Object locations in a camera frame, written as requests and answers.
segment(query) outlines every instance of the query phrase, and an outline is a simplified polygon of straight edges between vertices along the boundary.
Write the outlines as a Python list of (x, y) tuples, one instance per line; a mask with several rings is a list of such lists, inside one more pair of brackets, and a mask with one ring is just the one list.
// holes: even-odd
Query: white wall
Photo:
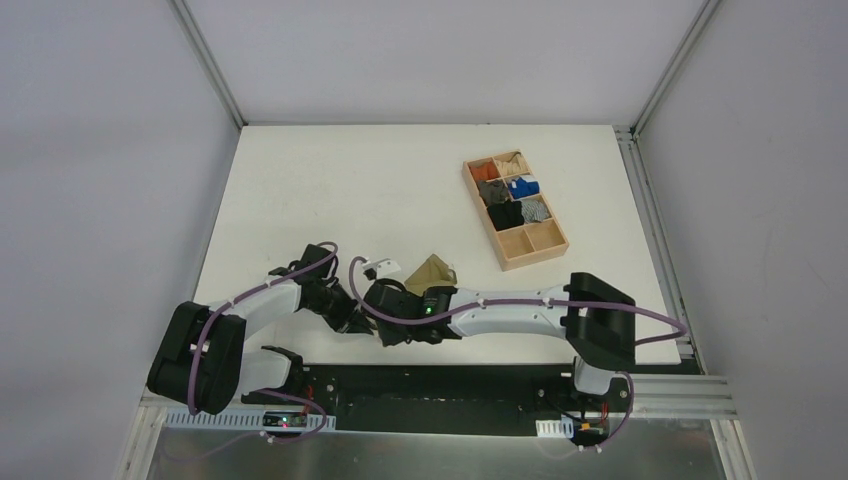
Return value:
[(0, 7), (0, 477), (110, 478), (237, 132), (167, 2)]
[(728, 0), (643, 136), (760, 478), (848, 469), (848, 2)]
[(702, 0), (192, 0), (245, 117), (636, 119)]

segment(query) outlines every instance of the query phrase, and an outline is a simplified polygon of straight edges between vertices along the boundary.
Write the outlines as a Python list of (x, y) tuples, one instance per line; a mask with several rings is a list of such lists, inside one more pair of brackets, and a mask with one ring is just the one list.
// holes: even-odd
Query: patterned gray fabric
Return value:
[(480, 190), (480, 198), (487, 207), (509, 200), (509, 190), (503, 180), (477, 182), (477, 189)]
[(538, 200), (522, 200), (521, 216), (527, 223), (538, 223), (551, 218), (548, 207)]

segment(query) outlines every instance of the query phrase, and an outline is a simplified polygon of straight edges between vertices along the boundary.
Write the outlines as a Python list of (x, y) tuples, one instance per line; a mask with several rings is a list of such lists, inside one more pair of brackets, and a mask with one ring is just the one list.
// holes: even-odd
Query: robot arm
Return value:
[[(332, 262), (328, 262), (328, 257), (332, 257)], [(316, 263), (323, 265), (316, 269)], [(436, 344), (486, 333), (561, 338), (580, 356), (575, 361), (575, 388), (590, 395), (605, 394), (615, 371), (627, 371), (635, 365), (633, 313), (602, 308), (565, 310), (562, 304), (555, 305), (567, 300), (635, 305), (633, 299), (587, 273), (572, 274), (567, 286), (538, 291), (476, 292), (432, 287), (422, 296), (405, 291), (399, 282), (376, 279), (363, 302), (357, 302), (338, 284), (331, 264), (337, 265), (334, 252), (309, 245), (300, 261), (269, 272), (271, 276), (254, 289), (258, 290), (255, 293), (210, 306), (181, 304), (174, 311), (151, 367), (148, 388), (188, 403), (192, 360), (201, 330), (212, 318), (212, 312), (225, 304), (233, 306), (207, 329), (208, 337), (199, 347), (201, 361), (195, 376), (195, 407), (213, 414), (226, 408), (234, 395), (286, 384), (293, 363), (302, 363), (302, 359), (276, 347), (243, 353), (244, 341), (266, 325), (304, 308), (322, 316), (338, 333), (373, 334), (376, 330), (384, 346), (412, 341)], [(309, 265), (312, 268), (308, 274), (296, 274)], [(280, 281), (281, 275), (293, 278)], [(443, 319), (427, 319), (459, 306), (464, 309), (443, 315)], [(398, 324), (386, 318), (417, 322)]]

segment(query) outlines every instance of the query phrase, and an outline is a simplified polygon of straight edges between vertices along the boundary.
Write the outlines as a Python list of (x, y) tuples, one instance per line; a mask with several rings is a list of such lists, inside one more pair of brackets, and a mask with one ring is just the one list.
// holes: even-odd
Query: black cloth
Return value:
[(521, 202), (504, 202), (490, 206), (486, 209), (495, 230), (501, 231), (508, 228), (524, 225), (524, 217), (521, 215)]

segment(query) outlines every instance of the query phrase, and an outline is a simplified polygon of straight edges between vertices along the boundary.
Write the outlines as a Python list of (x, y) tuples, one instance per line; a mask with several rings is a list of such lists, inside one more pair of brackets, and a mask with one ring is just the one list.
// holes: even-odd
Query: wooden tray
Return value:
[(468, 193), (471, 194), (471, 199), (477, 208), (480, 221), (483, 222), (483, 228), (492, 242), (492, 248), (495, 250), (495, 256), (498, 258), (501, 270), (512, 270), (564, 255), (565, 251), (568, 250), (568, 239), (562, 232), (559, 221), (556, 219), (553, 210), (551, 210), (550, 203), (545, 198), (544, 179), (540, 179), (539, 177), (536, 177), (536, 180), (541, 186), (540, 193), (521, 198), (519, 201), (532, 199), (542, 202), (547, 207), (551, 218), (541, 223), (525, 223), (524, 225), (507, 230), (495, 230), (492, 219), (489, 218), (489, 212), (486, 210), (486, 204), (480, 197), (480, 191), (477, 189), (477, 183), (474, 181), (474, 177), (471, 176), (470, 170), (470, 167), (479, 167), (486, 162), (495, 160), (511, 162), (517, 165), (515, 167), (517, 171), (504, 175), (504, 171), (498, 168), (499, 177), (490, 181), (503, 180), (508, 183), (519, 175), (532, 175), (533, 172), (524, 159), (524, 155), (519, 150), (472, 160), (462, 164), (462, 177), (465, 179)]

